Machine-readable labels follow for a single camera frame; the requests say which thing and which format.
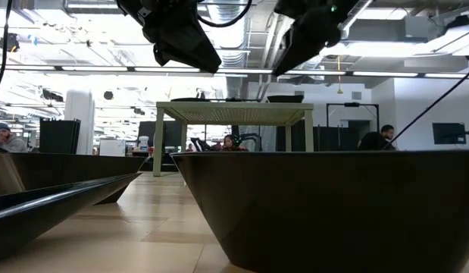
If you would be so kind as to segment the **silver spiral duct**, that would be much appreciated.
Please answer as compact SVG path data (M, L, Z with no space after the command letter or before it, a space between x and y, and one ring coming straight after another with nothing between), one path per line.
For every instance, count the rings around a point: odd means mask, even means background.
M358 19L360 14L366 10L374 0L357 0L352 9L348 12L347 18L339 24L339 29L343 31L348 31L353 23Z

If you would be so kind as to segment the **person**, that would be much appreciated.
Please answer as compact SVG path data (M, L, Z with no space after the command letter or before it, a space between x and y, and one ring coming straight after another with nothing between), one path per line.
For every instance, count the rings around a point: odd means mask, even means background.
M395 151L396 147L391 144L394 137L395 128L390 124L381 127L380 132L366 133L359 141L359 151L379 151L388 150Z
M222 150L225 152L247 152L247 148L241 146L242 140L237 135L226 135L224 137L224 144Z
M6 123L0 123L0 148L8 152L27 152L26 143L15 133L12 133Z

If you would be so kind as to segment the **black ceiling device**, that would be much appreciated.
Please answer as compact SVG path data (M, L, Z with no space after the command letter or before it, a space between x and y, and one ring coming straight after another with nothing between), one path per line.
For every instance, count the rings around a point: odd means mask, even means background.
M18 35L16 33L9 33L7 39L4 37L0 38L0 49L6 46L7 52L17 52L20 49L20 43L17 40Z

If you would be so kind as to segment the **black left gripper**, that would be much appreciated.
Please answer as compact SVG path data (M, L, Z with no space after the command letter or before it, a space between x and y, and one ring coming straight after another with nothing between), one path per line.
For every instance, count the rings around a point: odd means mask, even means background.
M118 8L155 43L155 60L165 66L177 61L216 73L220 57L196 19L196 0L116 0Z

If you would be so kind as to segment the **black square cup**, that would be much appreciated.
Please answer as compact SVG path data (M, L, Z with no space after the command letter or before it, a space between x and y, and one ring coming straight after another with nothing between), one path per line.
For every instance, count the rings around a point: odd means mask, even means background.
M303 95L278 95L278 96L268 96L267 100L269 103L302 103L304 99Z

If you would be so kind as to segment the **black screen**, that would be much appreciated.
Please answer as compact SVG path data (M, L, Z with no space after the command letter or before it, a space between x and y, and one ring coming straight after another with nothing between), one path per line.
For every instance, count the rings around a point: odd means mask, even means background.
M154 146L156 131L155 121L141 121L139 123L138 137L148 137L148 145ZM165 121L163 146L176 146L182 145L182 124L179 121Z

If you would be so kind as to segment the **green perforated metal riser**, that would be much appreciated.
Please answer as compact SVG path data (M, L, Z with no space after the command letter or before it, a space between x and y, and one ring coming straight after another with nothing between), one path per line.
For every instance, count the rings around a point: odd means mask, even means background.
M314 151L314 106L309 103L157 102L156 110L153 153L153 175L156 177L161 176L165 116L181 122L183 143L186 142L189 124L284 126L287 152L292 150L291 126L303 119L305 121L305 151Z

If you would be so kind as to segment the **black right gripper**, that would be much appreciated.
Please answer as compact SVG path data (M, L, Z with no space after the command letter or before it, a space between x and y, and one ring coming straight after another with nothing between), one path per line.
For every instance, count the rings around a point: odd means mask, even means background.
M316 57L323 48L330 48L339 42L337 24L348 18L349 12L358 0L277 0L274 12L294 21L283 35L283 52L274 65L274 75L280 76L287 71ZM309 11L321 13L323 18L302 18Z

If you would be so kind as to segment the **black wall monitor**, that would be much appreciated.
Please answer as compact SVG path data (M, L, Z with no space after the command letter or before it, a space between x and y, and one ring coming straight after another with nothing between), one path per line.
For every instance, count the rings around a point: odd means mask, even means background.
M435 145L465 144L466 130L463 123L433 123Z

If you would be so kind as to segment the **black tube stand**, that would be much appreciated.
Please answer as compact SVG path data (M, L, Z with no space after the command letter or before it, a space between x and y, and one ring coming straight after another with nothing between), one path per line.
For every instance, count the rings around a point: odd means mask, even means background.
M325 111L326 111L326 127L330 126L330 106L342 106L345 108L360 108L364 107L366 110L369 111L368 107L374 107L376 110L376 121L377 121L377 130L380 130L380 107L379 104L372 104L372 103L359 103L359 102L344 102L344 103L326 103L325 104Z

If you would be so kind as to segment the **black partition panel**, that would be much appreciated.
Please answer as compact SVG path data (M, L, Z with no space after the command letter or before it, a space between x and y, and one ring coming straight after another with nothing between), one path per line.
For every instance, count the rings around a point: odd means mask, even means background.
M39 151L41 153L76 154L81 121L39 121Z
M358 147L359 132L350 127L313 127L314 151L354 151ZM291 126L293 152L305 151L305 121Z

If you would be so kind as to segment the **long ceiling light strip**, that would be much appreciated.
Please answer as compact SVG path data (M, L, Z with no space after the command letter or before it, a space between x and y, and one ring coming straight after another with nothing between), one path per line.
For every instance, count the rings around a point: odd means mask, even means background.
M123 67L123 66L51 66L7 64L7 71L30 71L40 73L81 73L81 74L210 74L194 67ZM219 75L273 75L272 70L264 68L219 68L214 74ZM468 78L469 73L433 73L433 72L388 72L388 71L329 71L329 70L293 70L283 76L315 77L394 77L459 80Z

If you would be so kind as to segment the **black teardrop plate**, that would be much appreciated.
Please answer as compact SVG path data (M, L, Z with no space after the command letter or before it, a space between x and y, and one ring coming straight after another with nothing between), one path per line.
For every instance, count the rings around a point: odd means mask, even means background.
M0 260L65 221L127 187L138 173L0 196Z
M233 265L258 273L460 273L469 150L186 152L173 159Z
M0 195L136 173L143 157L0 153Z

